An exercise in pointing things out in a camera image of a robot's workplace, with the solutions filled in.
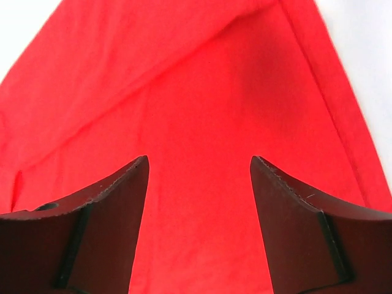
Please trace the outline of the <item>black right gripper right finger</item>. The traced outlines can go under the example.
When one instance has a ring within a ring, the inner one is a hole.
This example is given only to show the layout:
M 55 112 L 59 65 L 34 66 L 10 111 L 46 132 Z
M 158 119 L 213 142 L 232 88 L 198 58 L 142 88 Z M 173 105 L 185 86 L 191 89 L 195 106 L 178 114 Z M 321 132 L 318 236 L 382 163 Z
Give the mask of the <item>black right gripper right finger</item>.
M 274 293 L 390 293 L 391 214 L 330 196 L 261 157 L 251 180 Z

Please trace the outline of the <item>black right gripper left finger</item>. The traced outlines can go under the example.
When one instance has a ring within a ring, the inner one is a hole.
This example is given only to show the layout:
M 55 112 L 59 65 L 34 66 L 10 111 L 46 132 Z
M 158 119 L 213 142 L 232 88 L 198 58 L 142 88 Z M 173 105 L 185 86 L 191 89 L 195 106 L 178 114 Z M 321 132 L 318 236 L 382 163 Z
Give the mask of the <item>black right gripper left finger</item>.
M 149 178 L 138 157 L 34 211 L 1 215 L 2 293 L 127 293 Z

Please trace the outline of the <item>red tank top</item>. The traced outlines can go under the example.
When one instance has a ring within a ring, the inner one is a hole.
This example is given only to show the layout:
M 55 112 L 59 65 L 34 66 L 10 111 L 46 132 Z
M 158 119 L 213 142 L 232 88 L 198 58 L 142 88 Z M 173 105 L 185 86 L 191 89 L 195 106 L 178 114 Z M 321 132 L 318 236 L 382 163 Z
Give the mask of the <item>red tank top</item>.
M 1 211 L 147 155 L 132 293 L 271 293 L 249 173 L 261 156 L 391 211 L 314 1 L 63 1 L 1 83 Z

